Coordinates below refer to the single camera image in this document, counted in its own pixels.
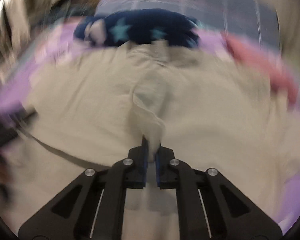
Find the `blue plaid quilt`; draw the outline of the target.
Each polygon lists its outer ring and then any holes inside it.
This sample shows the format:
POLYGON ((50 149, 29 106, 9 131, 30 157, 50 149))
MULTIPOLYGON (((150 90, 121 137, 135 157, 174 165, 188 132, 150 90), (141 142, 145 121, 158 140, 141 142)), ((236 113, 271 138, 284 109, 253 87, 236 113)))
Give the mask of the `blue plaid quilt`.
POLYGON ((242 35, 276 50, 280 48, 276 10, 258 0, 101 0, 96 13, 141 9, 177 12, 195 18, 200 27, 242 35))

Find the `beige grey cloth garment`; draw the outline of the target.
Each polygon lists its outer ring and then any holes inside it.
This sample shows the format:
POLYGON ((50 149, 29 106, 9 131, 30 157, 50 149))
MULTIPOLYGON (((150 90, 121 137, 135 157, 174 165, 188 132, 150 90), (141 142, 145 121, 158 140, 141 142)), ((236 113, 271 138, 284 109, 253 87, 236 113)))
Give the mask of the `beige grey cloth garment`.
POLYGON ((13 231, 86 167, 159 145, 198 170, 224 174, 281 229, 285 185, 300 174, 300 114, 267 75, 163 43, 93 49, 47 63, 22 102, 38 115, 11 146, 13 231))

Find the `pink folded garment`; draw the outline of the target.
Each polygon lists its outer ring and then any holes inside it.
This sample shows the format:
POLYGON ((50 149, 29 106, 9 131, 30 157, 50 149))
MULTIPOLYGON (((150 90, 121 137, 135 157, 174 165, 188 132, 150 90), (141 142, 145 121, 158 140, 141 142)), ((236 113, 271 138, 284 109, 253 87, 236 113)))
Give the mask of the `pink folded garment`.
POLYGON ((234 35, 222 33, 222 37, 228 51, 237 63, 267 75, 270 79, 271 89, 276 92, 286 91, 289 104, 296 104, 299 88, 279 57, 257 49, 247 42, 242 42, 234 35))

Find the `navy star pattern sock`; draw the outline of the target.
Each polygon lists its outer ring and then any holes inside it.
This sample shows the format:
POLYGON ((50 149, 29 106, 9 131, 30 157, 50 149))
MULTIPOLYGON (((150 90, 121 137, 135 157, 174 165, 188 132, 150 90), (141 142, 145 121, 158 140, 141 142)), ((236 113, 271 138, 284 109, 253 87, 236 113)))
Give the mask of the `navy star pattern sock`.
POLYGON ((169 46, 195 48, 199 36, 195 20, 164 9, 119 11, 86 17, 74 31, 74 38, 91 46, 119 47, 128 41, 150 44, 165 40, 169 46))

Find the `purple floral bed sheet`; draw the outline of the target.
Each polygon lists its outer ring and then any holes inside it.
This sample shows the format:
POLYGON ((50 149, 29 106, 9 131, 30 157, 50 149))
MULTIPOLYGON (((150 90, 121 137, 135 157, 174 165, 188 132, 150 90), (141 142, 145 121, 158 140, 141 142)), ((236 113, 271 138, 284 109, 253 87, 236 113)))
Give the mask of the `purple floral bed sheet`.
MULTIPOLYGON (((39 71, 47 63, 74 59, 87 50, 74 40, 74 21, 48 27, 28 45, 20 59, 12 66, 10 77, 0 88, 0 115, 19 109, 29 94, 39 71)), ((293 176, 285 185, 283 206, 278 216, 288 230, 300 217, 300 174, 293 176)))

